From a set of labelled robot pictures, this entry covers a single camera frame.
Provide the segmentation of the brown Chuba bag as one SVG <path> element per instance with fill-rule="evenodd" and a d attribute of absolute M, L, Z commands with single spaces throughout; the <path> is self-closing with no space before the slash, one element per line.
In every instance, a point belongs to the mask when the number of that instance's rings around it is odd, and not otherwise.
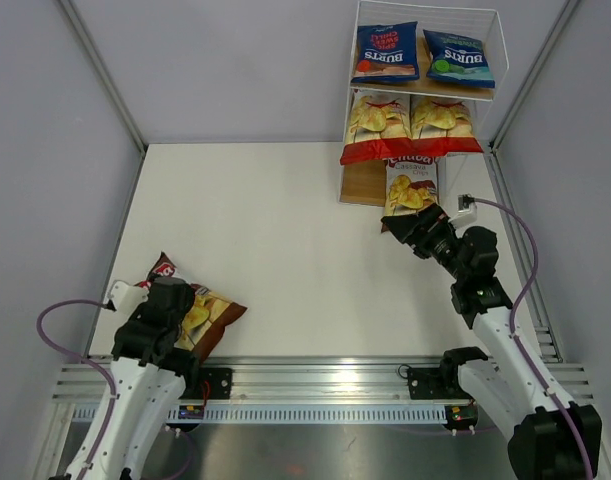
<path fill-rule="evenodd" d="M 191 351 L 203 363 L 223 338 L 226 328 L 236 322 L 247 307 L 196 282 L 164 251 L 137 286 L 149 290 L 156 277 L 178 278 L 193 289 L 194 303 L 182 321 L 181 334 L 175 346 Z"/>
<path fill-rule="evenodd" d="M 436 157 L 394 157 L 385 160 L 385 168 L 385 216 L 417 214 L 439 203 Z"/>

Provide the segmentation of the red Chuba bag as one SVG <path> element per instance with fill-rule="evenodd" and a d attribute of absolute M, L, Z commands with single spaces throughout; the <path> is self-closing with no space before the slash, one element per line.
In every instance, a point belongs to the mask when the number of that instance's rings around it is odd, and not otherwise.
<path fill-rule="evenodd" d="M 415 153 L 443 157 L 483 152 L 474 134 L 469 108 L 462 101 L 413 97 L 410 126 Z"/>
<path fill-rule="evenodd" d="M 411 97 L 358 90 L 354 93 L 340 164 L 351 165 L 411 154 Z"/>

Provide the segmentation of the blue Burts sea salt bag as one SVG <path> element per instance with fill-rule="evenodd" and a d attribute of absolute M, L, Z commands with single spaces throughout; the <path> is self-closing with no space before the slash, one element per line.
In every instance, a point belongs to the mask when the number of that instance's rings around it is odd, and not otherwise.
<path fill-rule="evenodd" d="M 481 40 L 426 29 L 423 33 L 431 58 L 428 78 L 467 87 L 495 88 Z"/>

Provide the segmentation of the blue Burts spicy chilli bag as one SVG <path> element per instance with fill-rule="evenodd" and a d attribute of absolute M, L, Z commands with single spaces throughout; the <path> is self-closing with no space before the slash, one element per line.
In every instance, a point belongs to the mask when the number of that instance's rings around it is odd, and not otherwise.
<path fill-rule="evenodd" d="M 398 85 L 418 80 L 417 25 L 359 26 L 352 82 Z"/>

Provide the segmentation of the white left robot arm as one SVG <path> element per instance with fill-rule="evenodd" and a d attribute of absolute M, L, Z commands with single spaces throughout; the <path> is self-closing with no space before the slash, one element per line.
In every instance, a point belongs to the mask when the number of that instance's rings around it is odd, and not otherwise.
<path fill-rule="evenodd" d="M 194 305 L 184 280 L 148 287 L 116 281 L 105 308 L 126 318 L 114 335 L 107 387 L 87 435 L 62 479 L 139 479 L 172 405 L 193 396 L 201 374 L 192 353 L 175 346 Z"/>

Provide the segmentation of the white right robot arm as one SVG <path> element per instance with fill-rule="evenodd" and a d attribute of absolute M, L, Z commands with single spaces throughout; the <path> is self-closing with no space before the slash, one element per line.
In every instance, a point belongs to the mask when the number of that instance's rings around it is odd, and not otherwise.
<path fill-rule="evenodd" d="M 578 404 L 524 341 L 519 303 L 496 276 L 497 235 L 474 223 L 479 202 L 461 196 L 455 218 L 433 204 L 381 220 L 417 257 L 434 259 L 453 277 L 454 309 L 485 346 L 446 351 L 440 387 L 451 396 L 469 395 L 486 411 L 507 442 L 517 478 L 593 479 L 601 417 L 593 406 Z"/>

